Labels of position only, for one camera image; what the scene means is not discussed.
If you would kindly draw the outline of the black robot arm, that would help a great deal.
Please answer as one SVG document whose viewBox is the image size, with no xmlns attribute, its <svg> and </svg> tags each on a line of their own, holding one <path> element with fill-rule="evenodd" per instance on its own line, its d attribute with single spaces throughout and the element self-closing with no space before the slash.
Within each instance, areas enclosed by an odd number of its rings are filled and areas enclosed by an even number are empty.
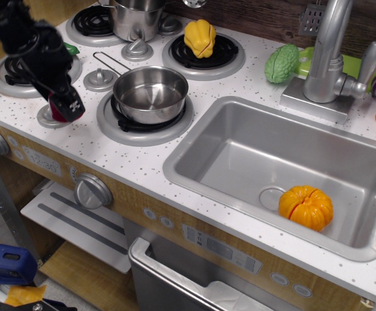
<svg viewBox="0 0 376 311">
<path fill-rule="evenodd" d="M 22 77 L 48 101 L 63 121 L 73 122 L 85 107 L 68 74 L 73 57 L 50 23 L 34 20 L 23 1 L 0 1 L 0 42 L 19 59 Z"/>
</svg>

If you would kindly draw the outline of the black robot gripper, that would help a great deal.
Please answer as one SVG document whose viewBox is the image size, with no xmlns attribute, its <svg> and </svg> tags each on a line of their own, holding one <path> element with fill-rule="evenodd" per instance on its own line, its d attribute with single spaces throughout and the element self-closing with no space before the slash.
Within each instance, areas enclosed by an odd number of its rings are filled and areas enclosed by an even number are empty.
<svg viewBox="0 0 376 311">
<path fill-rule="evenodd" d="M 18 58 L 24 77 L 46 99 L 62 100 L 71 109 L 74 121 L 85 112 L 68 70 L 73 59 L 64 41 L 50 23 L 6 19 L 3 21 L 3 48 L 11 58 Z"/>
</svg>

